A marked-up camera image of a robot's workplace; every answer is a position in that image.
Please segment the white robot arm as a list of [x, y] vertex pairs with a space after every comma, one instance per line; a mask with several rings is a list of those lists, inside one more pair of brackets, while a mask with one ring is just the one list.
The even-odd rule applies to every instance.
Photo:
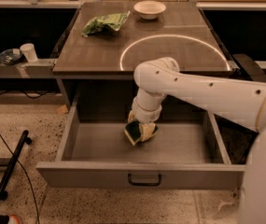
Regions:
[[140, 63], [133, 78], [138, 93], [124, 130], [132, 144], [155, 135], [168, 95], [259, 134], [245, 165], [238, 224], [266, 224], [266, 83], [182, 74], [170, 57]]

